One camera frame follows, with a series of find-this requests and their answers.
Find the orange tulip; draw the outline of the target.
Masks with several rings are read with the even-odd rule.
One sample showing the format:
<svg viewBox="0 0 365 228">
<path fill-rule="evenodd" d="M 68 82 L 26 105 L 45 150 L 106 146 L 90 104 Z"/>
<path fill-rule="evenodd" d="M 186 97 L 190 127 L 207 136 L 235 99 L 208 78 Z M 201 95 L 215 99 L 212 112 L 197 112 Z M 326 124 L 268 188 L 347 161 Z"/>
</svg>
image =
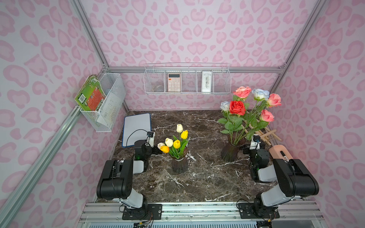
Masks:
<svg viewBox="0 0 365 228">
<path fill-rule="evenodd" d="M 170 154 L 171 157 L 176 158 L 175 148 L 174 147 L 168 147 L 166 145 L 161 146 L 160 150 L 165 154 Z"/>
</svg>

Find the small yellow tulip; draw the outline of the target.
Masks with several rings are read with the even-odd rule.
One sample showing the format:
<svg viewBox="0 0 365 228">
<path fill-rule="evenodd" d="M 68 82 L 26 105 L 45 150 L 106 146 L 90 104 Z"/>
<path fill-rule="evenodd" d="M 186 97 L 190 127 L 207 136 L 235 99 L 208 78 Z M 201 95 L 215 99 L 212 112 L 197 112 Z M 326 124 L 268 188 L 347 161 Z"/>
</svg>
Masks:
<svg viewBox="0 0 365 228">
<path fill-rule="evenodd" d="M 176 159 L 180 159 L 183 156 L 183 152 L 182 152 L 182 146 L 181 146 L 181 141 L 180 140 L 175 140 L 173 142 L 173 147 L 172 147 L 173 151 L 174 151 L 174 157 Z"/>
</svg>

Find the wooden easel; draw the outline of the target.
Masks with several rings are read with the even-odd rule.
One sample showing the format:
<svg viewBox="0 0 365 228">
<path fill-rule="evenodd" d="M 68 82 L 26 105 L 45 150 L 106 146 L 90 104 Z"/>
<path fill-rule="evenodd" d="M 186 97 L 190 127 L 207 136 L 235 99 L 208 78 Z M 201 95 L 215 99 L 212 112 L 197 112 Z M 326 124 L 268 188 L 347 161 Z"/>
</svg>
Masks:
<svg viewBox="0 0 365 228">
<path fill-rule="evenodd" d="M 247 125 L 247 121 L 243 121 L 244 124 L 242 124 L 242 127 L 246 127 L 244 129 L 245 133 L 248 133 L 250 130 L 253 129 L 252 125 Z M 260 139 L 268 146 L 276 145 L 279 141 L 281 142 L 282 139 L 276 134 L 277 130 L 271 130 L 269 126 L 266 126 L 265 128 L 259 129 L 255 131 L 254 135 L 258 135 Z M 245 140 L 245 144 L 250 144 L 251 140 Z"/>
</svg>

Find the blue framed whiteboard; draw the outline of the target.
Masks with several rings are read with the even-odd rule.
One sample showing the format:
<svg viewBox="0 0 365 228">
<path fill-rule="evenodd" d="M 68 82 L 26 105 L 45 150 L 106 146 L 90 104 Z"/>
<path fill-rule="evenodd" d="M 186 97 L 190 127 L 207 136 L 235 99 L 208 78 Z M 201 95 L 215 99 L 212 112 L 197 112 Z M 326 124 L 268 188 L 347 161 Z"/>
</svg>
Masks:
<svg viewBox="0 0 365 228">
<path fill-rule="evenodd" d="M 151 115 L 140 114 L 124 118 L 122 147 L 134 146 L 138 140 L 145 140 L 151 131 Z"/>
</svg>

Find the red rose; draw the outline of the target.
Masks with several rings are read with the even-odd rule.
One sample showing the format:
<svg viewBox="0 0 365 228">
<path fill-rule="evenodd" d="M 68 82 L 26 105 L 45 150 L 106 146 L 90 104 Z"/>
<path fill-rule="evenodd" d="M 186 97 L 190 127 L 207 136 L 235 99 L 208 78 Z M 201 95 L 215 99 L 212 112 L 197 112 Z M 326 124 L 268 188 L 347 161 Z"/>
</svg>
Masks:
<svg viewBox="0 0 365 228">
<path fill-rule="evenodd" d="M 224 130 L 221 133 L 229 135 L 232 139 L 235 137 L 235 141 L 232 142 L 237 145 L 239 140 L 243 138 L 244 127 L 243 116 L 246 114 L 246 108 L 242 101 L 230 101 L 230 111 L 222 112 L 223 117 L 218 120 L 220 124 L 224 125 Z"/>
</svg>

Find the pink rose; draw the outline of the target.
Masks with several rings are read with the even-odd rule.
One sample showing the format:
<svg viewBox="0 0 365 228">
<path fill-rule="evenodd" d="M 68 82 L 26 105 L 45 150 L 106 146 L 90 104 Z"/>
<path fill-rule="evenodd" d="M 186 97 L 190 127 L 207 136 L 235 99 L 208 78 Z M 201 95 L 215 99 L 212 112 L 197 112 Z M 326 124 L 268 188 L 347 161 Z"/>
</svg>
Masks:
<svg viewBox="0 0 365 228">
<path fill-rule="evenodd" d="M 270 94 L 267 100 L 267 107 L 281 106 L 281 97 L 278 94 Z"/>
<path fill-rule="evenodd" d="M 246 99 L 250 95 L 251 91 L 252 89 L 250 87 L 241 86 L 237 88 L 233 94 L 240 99 Z"/>
<path fill-rule="evenodd" d="M 248 122 L 248 124 L 252 126 L 252 129 L 248 131 L 245 138 L 250 141 L 256 131 L 265 128 L 269 123 L 273 121 L 274 115 L 266 109 L 262 110 L 259 116 L 253 117 L 251 121 Z"/>
</svg>

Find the white rose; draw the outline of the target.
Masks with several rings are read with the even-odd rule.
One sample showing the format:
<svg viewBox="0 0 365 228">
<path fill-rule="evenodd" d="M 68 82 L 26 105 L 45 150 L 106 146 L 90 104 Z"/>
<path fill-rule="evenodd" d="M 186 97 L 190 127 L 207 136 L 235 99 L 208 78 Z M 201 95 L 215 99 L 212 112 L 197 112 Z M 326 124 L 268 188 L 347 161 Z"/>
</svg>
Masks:
<svg viewBox="0 0 365 228">
<path fill-rule="evenodd" d="M 229 112 L 230 111 L 230 102 L 229 101 L 221 102 L 220 109 L 222 112 Z"/>
<path fill-rule="evenodd" d="M 252 94 L 256 101 L 267 101 L 270 97 L 270 92 L 268 90 L 262 90 L 259 88 L 252 90 Z"/>
</svg>

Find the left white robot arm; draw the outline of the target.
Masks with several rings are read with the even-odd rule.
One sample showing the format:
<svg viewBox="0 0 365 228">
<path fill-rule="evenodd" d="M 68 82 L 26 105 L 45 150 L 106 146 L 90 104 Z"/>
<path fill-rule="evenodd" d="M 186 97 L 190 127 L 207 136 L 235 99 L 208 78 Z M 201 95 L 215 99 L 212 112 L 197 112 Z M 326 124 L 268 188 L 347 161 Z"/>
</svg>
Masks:
<svg viewBox="0 0 365 228">
<path fill-rule="evenodd" d="M 133 176 L 145 173 L 149 167 L 149 158 L 157 154 L 154 139 L 138 140 L 134 145 L 133 159 L 107 160 L 97 185 L 97 197 L 104 200 L 118 200 L 128 210 L 147 210 L 145 197 L 133 189 Z"/>
</svg>

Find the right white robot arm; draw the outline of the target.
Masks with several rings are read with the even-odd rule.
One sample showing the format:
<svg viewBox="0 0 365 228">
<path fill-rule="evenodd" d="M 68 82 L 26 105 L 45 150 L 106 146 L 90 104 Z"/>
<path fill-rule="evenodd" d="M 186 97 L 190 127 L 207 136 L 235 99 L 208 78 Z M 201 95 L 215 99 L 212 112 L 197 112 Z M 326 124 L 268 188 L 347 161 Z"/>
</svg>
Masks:
<svg viewBox="0 0 365 228">
<path fill-rule="evenodd" d="M 301 160 L 294 159 L 285 146 L 275 145 L 266 150 L 256 143 L 245 147 L 243 153 L 250 157 L 251 177 L 255 182 L 277 182 L 273 188 L 255 197 L 255 213 L 263 214 L 295 198 L 319 193 L 318 182 L 311 172 Z"/>
</svg>

